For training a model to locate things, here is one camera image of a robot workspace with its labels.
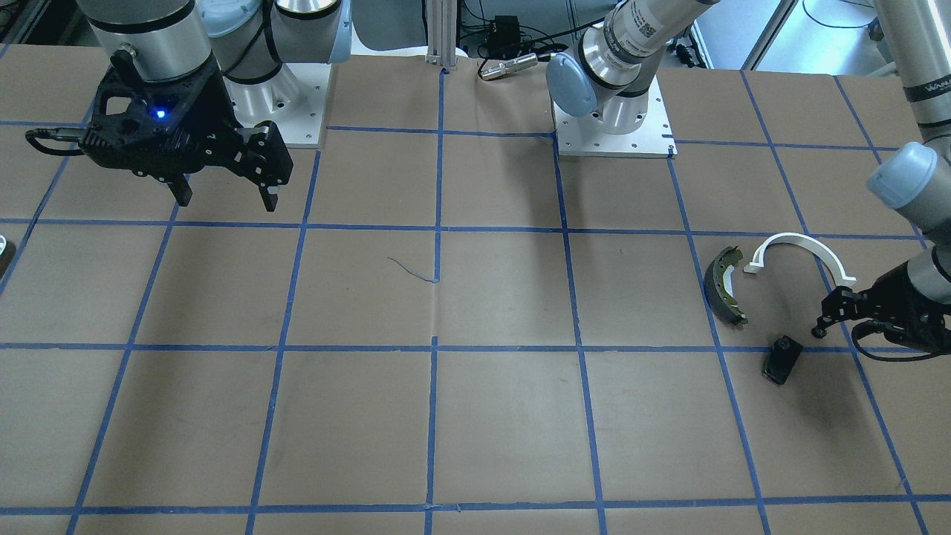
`metal rod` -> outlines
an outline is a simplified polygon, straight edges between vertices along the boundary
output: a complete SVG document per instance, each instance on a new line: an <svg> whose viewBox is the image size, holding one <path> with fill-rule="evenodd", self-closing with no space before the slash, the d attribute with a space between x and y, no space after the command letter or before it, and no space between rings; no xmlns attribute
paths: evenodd
<svg viewBox="0 0 951 535"><path fill-rule="evenodd" d="M772 46L776 36L789 19L789 15L792 14L798 4L799 0L782 0L779 6L776 6L776 11L769 17L767 26L763 28L763 33L760 33L760 38L756 40L753 50L749 51L749 56L747 56L747 60L743 62L740 69L756 70L760 66L769 51L769 47Z"/></svg>

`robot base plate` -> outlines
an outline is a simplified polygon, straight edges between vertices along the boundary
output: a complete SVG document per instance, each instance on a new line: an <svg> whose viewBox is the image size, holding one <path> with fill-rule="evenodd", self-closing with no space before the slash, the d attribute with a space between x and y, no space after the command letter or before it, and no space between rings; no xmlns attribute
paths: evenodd
<svg viewBox="0 0 951 535"><path fill-rule="evenodd" d="M552 104L558 153L563 156L612 156L626 158L667 158L677 153L670 130L667 108L655 78L650 83L650 108L644 124L629 134L608 134L598 129L590 115L571 117Z"/></svg>

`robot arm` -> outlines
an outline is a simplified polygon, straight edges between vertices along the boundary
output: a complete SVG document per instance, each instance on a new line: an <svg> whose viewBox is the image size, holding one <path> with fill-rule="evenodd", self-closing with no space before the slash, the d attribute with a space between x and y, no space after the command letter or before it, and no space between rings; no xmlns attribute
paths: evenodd
<svg viewBox="0 0 951 535"><path fill-rule="evenodd" d="M939 0L876 0L895 53L904 93L924 145L910 143L872 175L868 188L922 230L931 249L895 267L858 293L837 287L823 299L813 334L843 320L864 320L852 329L856 347L877 360L914 361L951 352L951 5ZM886 358L859 343L883 333L889 342L924 351Z"/></svg>
<svg viewBox="0 0 951 535"><path fill-rule="evenodd" d="M602 111L615 96L647 92L660 64L658 52L719 0L626 0L604 23L585 30L577 50L548 66L549 93L575 117Z"/></svg>
<svg viewBox="0 0 951 535"><path fill-rule="evenodd" d="M278 190L290 180L290 153L275 121L242 125L237 101L246 108L258 103L229 94L227 84L259 88L279 74L286 81L291 75L283 69L284 61L347 59L348 0L78 4L112 68L97 89L87 128L31 130L30 144L47 154L85 154L104 168L151 175L168 185L180 206L191 198L188 173L205 166L227 168L257 186L265 209L276 209ZM342 11L346 18L341 22ZM203 22L209 14L215 15L208 17L213 21ZM346 32L339 39L341 26ZM230 66L226 73L216 55ZM274 99L257 108L273 111L271 105L281 109L292 100ZM116 109L118 101L122 107ZM73 142L79 148L51 149L39 139Z"/></svg>

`metal frame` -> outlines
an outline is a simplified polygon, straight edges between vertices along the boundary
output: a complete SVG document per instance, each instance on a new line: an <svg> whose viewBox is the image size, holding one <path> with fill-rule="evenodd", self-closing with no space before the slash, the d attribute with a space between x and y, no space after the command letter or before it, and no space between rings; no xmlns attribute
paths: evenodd
<svg viewBox="0 0 951 535"><path fill-rule="evenodd" d="M426 0L426 63L456 69L456 0Z"/></svg>
<svg viewBox="0 0 951 535"><path fill-rule="evenodd" d="M786 25L786 21L789 20L789 15L792 14L797 5L799 5L799 0L780 1L779 6L776 6L776 11L769 17L767 26L763 28L763 33L761 33L760 38L756 40L756 44L753 45L753 49L749 51L749 56L747 56L747 60L743 62L743 66L740 67L740 69L756 70L760 66L760 63L763 62L763 58L766 57L769 51L769 47L772 46L773 41L776 40L776 36L779 35L780 30Z"/></svg>

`black cable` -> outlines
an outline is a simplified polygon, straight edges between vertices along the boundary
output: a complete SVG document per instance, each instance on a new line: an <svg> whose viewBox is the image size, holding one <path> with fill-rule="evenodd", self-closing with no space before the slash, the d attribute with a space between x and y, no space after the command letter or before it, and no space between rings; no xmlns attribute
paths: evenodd
<svg viewBox="0 0 951 535"><path fill-rule="evenodd" d="M914 363L919 361L926 361L928 359L933 359L935 357L940 357L942 355L951 354L951 347L949 347L948 349L944 351L935 351L934 353L927 353L924 355L914 355L911 357L883 357L881 355L874 355L868 352L867 349L862 347L862 345L859 344L859 340L862 340L862 338L864 338L868 334L871 334L872 332L882 332L879 329L879 326L881 325L882 325L882 322L875 321L875 320L868 320L867 322L862 322L854 326L851 332L852 345L855 346L855 348L858 349L862 355L865 355L866 357L872 359L873 361L886 362L886 363ZM860 329L865 330L866 333L856 336L857 331Z"/></svg>
<svg viewBox="0 0 951 535"><path fill-rule="evenodd" d="M25 134L27 137L27 143L34 149L48 154L50 156L82 156L85 153L79 149L53 149L43 145L38 139L51 139L55 134L57 129L32 129L28 130Z"/></svg>
<svg viewBox="0 0 951 535"><path fill-rule="evenodd" d="M822 22L821 20L819 20L819 19L817 19L816 17L812 16L812 13L810 13L810 12L809 12L809 9L805 6L805 0L803 0L803 12L805 13L805 16L807 16L807 17L809 17L810 19L812 19L812 22L814 22L814 23L816 23L816 24L818 24L819 26L822 26L822 27L824 27L824 28L832 28L832 29L834 29L834 30L859 30L859 29L863 29L863 28L868 28L868 25L869 25L869 24L872 24L872 22L875 20L875 19L872 19L872 20L866 22L865 24L863 24L863 25L861 25L861 26L835 26L835 25L831 25L831 24L826 24L825 22Z"/></svg>
<svg viewBox="0 0 951 535"><path fill-rule="evenodd" d="M228 74L231 74L231 72L234 69L237 69L238 66L244 61L244 59L247 57L248 52L251 51L251 48L254 47L254 44L257 43L258 39L261 38L261 34L264 33L265 24L266 24L266 21L264 20L264 17L262 17L261 25L258 26L258 30L254 32L254 37L251 37L251 40L247 42L247 45L244 47L244 50L241 51L241 55L238 56L238 59L235 60L234 64L222 72L222 76L227 76Z"/></svg>
<svg viewBox="0 0 951 535"><path fill-rule="evenodd" d="M422 33L426 36L426 44L429 45L429 22L426 20L426 0L422 2Z"/></svg>

